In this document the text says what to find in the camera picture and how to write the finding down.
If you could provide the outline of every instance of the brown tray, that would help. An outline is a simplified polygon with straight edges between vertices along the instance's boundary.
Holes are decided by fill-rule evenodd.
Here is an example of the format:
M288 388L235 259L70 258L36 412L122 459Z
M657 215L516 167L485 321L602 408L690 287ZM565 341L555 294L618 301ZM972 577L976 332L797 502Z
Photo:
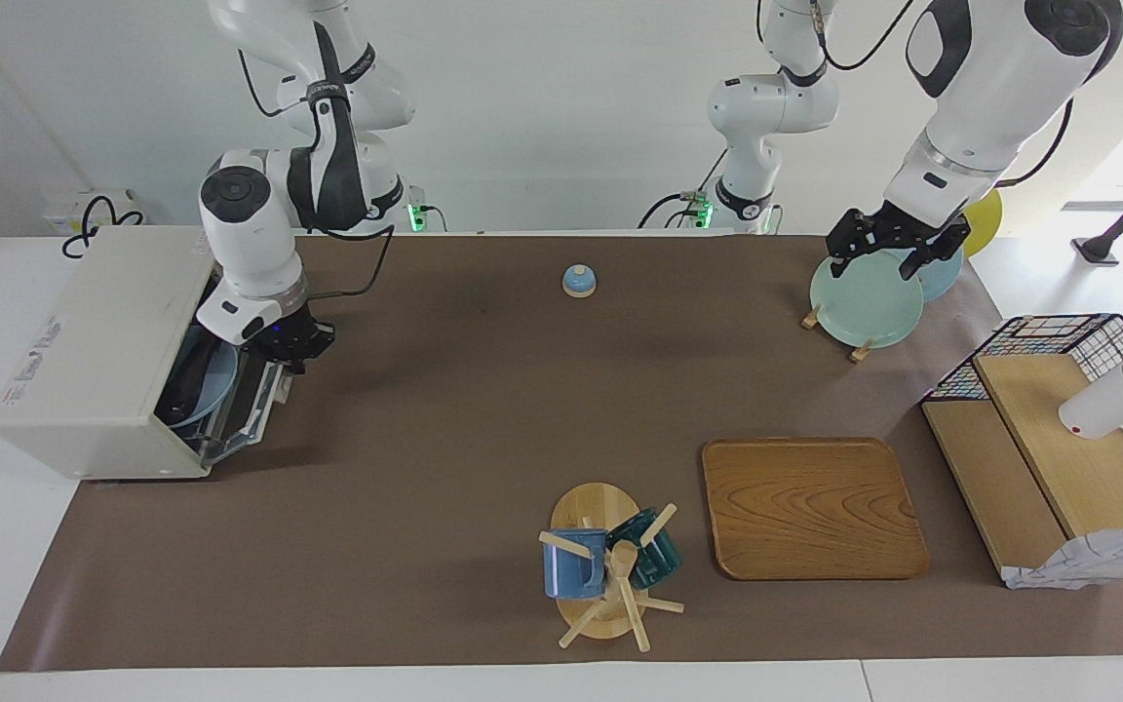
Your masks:
M736 580L907 580L930 567L900 463L878 439L714 440L705 495Z

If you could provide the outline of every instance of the dark green mug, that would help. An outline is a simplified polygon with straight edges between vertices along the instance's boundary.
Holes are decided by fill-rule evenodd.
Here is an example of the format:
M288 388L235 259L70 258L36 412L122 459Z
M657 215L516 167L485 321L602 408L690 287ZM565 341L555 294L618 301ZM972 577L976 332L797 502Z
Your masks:
M630 576L631 586L636 590L647 590L660 585L683 564L683 556L678 556L678 549L674 547L674 543L669 540L669 534L665 532L665 529L661 529L648 546L639 545L639 539L655 521L656 510L649 507L618 525L605 538L606 548L614 547L619 541L630 541L639 548L636 569L631 571Z

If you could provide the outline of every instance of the wire basket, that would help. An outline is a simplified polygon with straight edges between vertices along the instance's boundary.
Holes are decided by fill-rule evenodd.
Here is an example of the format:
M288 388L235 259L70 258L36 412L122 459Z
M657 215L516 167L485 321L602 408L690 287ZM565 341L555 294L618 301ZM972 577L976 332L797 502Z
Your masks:
M933 388L923 402L989 400L973 361L982 356L1035 354L1072 356L1086 376L1095 381L1123 361L1123 316L1016 317Z

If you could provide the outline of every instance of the brown table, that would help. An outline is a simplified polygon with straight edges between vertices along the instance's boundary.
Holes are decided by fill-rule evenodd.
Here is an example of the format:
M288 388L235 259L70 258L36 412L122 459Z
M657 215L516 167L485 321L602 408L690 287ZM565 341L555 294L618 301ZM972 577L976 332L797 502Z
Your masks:
M314 290L375 245L302 240ZM798 320L806 237L408 239L375 292L316 303L339 339L267 439L186 484L82 484L0 671L743 662L1123 654L1123 582L1004 590L916 408L998 322L971 271L865 364ZM601 289L560 290L570 263ZM932 569L907 582L733 582L699 450L873 436L896 450ZM676 502L681 572L630 637L558 649L536 534L576 484Z

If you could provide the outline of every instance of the white wall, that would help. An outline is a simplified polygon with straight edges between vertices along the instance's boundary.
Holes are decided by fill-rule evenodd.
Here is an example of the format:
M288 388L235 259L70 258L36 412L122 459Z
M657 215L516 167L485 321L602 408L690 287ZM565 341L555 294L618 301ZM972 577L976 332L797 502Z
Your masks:
M843 4L839 60L859 56L898 6ZM416 122L387 134L398 165L463 230L633 226L656 197L697 185L721 151L710 88L775 69L755 39L752 0L358 9L418 92ZM839 76L833 128L780 139L788 231L829 230L848 206L879 203L932 111L905 70L905 33ZM0 234L45 233L37 192L82 181L133 188L158 221L195 222L197 186L222 151L303 142L257 115L202 0L0 0ZM277 75L255 72L263 85ZM1120 137L1123 53L1083 93L1052 167L1008 197L1012 230L1058 210Z

